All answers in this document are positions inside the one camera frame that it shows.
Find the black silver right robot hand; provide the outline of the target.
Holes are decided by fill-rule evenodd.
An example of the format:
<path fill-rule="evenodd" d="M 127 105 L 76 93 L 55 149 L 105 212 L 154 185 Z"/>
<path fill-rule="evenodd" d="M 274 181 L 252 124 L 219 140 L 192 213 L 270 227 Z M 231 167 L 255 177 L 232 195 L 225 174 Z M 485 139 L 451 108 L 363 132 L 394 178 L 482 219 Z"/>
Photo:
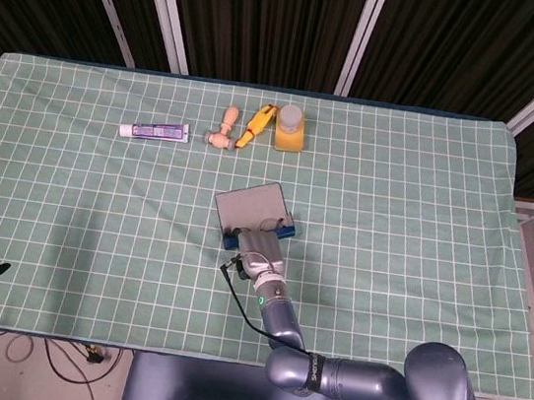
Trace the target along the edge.
<path fill-rule="evenodd" d="M 296 233 L 293 220 L 268 218 L 261 221 L 259 229 L 237 228 L 233 237 L 237 240 L 239 257 L 235 263 L 241 279 L 256 281 L 264 273 L 285 275 L 286 263 L 279 240 Z"/>

